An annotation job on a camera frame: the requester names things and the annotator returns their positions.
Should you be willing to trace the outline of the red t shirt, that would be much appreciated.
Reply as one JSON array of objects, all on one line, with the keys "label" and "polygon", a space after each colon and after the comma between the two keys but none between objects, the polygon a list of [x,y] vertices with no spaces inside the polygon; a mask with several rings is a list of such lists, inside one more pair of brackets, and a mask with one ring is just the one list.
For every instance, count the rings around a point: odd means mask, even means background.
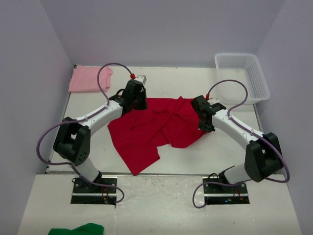
[{"label": "red t shirt", "polygon": [[191,99],[148,98],[148,108],[111,121],[112,143],[133,176],[160,159],[157,148],[187,148],[203,135]]}]

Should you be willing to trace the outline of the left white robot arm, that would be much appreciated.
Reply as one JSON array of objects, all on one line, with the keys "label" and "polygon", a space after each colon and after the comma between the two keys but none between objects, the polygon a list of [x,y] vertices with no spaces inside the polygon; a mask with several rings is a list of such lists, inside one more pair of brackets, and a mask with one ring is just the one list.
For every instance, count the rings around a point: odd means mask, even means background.
[{"label": "left white robot arm", "polygon": [[131,79],[124,89],[110,97],[107,104],[93,113],[78,119],[67,117],[62,121],[53,150],[68,161],[90,192],[97,192],[100,188],[120,190],[115,185],[101,183],[101,172],[89,157],[90,141],[93,134],[111,121],[123,117],[132,110],[147,109],[145,83],[145,76]]}]

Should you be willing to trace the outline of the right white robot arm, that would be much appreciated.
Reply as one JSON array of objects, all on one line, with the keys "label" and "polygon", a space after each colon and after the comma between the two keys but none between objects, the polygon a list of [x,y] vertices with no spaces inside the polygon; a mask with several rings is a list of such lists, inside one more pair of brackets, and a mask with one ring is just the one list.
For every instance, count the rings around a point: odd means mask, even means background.
[{"label": "right white robot arm", "polygon": [[234,117],[220,103],[211,104],[200,95],[191,100],[191,106],[199,117],[198,128],[204,132],[220,129],[245,151],[244,163],[231,166],[219,173],[218,186],[230,192],[236,184],[245,181],[261,182],[284,167],[278,137],[264,134]]}]

